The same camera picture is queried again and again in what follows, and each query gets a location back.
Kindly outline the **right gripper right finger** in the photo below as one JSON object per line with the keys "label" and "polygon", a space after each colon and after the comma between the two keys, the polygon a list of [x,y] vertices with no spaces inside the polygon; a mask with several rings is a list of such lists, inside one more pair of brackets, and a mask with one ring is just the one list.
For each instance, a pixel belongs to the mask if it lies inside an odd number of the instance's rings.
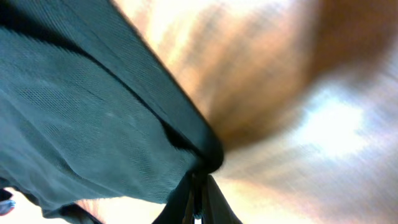
{"label": "right gripper right finger", "polygon": [[211,175],[201,188],[202,224],[243,224],[235,215]]}

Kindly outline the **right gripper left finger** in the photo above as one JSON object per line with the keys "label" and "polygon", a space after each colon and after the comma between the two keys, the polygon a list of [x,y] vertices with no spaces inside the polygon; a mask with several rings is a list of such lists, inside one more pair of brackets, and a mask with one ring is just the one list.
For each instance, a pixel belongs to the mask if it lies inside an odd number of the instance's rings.
{"label": "right gripper left finger", "polygon": [[193,224],[194,218],[193,180],[191,174],[186,174],[153,224]]}

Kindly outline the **black t-shirt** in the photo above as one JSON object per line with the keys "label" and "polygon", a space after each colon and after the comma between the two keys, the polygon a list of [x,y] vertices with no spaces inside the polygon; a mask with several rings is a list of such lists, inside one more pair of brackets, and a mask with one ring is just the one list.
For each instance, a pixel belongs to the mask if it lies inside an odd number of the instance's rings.
{"label": "black t-shirt", "polygon": [[213,130],[109,1],[1,2],[1,187],[45,218],[81,199],[167,203],[223,163]]}

